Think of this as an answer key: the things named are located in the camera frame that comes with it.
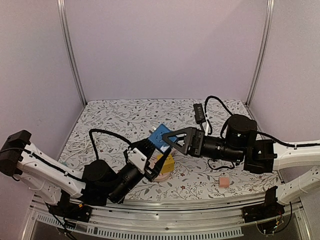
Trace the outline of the pink round power strip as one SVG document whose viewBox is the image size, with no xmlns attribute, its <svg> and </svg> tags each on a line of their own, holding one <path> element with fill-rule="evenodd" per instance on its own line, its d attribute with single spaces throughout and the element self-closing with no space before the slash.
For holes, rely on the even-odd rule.
<svg viewBox="0 0 320 240">
<path fill-rule="evenodd" d="M 153 154 L 151 156 L 150 160 L 149 160 L 149 162 L 150 162 L 149 167 L 151 169 L 153 169 L 154 165 L 156 164 L 157 161 L 158 161 L 158 155 L 157 154 Z M 165 174 L 161 174 L 160 173 L 153 181 L 154 182 L 158 182 L 158 183 L 164 182 L 169 178 L 169 176 L 170 176 L 170 173 L 165 173 Z"/>
</svg>

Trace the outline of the yellow cube socket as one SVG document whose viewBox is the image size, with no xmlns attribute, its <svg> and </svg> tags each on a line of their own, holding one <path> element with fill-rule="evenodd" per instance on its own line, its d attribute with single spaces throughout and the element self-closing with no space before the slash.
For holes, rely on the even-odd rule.
<svg viewBox="0 0 320 240">
<path fill-rule="evenodd" d="M 175 167 L 174 158 L 171 154 L 169 154 L 162 166 L 160 173 L 161 174 L 170 173 L 174 170 L 174 167 Z"/>
</svg>

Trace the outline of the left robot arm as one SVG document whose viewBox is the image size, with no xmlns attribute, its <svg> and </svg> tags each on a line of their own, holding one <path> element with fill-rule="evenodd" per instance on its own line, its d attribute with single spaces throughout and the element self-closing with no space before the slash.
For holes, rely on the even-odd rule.
<svg viewBox="0 0 320 240">
<path fill-rule="evenodd" d="M 125 166 L 119 172 L 100 158 L 85 165 L 83 171 L 77 171 L 44 154 L 30 138 L 31 133 L 26 130 L 7 138 L 0 149 L 0 171 L 38 192 L 63 217 L 70 217 L 75 211 L 63 195 L 90 206 L 105 206 L 107 201 L 122 204 L 143 178 L 153 182 L 158 177 L 171 153 L 171 148 L 167 148 L 151 167 L 150 159 L 156 146 L 148 138 L 136 142 L 126 140 Z"/>
</svg>

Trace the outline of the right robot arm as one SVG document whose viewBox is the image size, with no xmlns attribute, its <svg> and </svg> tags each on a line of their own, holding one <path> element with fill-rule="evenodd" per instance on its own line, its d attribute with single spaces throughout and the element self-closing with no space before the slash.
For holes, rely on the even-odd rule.
<svg viewBox="0 0 320 240">
<path fill-rule="evenodd" d="M 287 205 L 320 188 L 320 143 L 283 142 L 268 134 L 258 140 L 259 134 L 255 120 L 233 114 L 223 125 L 220 137 L 187 127 L 165 133 L 162 139 L 184 155 L 243 164 L 243 169 L 253 174 L 310 166 L 309 171 L 297 178 L 266 191 L 266 201 L 259 206 L 258 213 L 269 218 L 278 210 L 278 204 Z"/>
</svg>

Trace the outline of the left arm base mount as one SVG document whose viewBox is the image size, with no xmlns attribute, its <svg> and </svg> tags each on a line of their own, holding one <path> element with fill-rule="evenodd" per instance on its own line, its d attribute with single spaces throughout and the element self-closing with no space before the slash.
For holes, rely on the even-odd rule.
<svg viewBox="0 0 320 240">
<path fill-rule="evenodd" d="M 89 222 L 93 211 L 92 207 L 84 205 L 83 203 L 70 202 L 70 195 L 65 192 L 61 194 L 60 200 L 56 205 L 49 204 L 48 206 L 49 213 L 55 216 L 85 223 Z"/>
</svg>

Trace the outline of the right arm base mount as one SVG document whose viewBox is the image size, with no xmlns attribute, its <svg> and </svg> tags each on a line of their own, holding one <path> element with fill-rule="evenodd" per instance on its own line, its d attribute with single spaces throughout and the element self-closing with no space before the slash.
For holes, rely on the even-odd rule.
<svg viewBox="0 0 320 240">
<path fill-rule="evenodd" d="M 245 223 L 273 218 L 285 213 L 284 206 L 278 203 L 278 198 L 276 197 L 277 189 L 277 186 L 269 188 L 265 192 L 263 203 L 245 206 L 241 209 Z"/>
</svg>

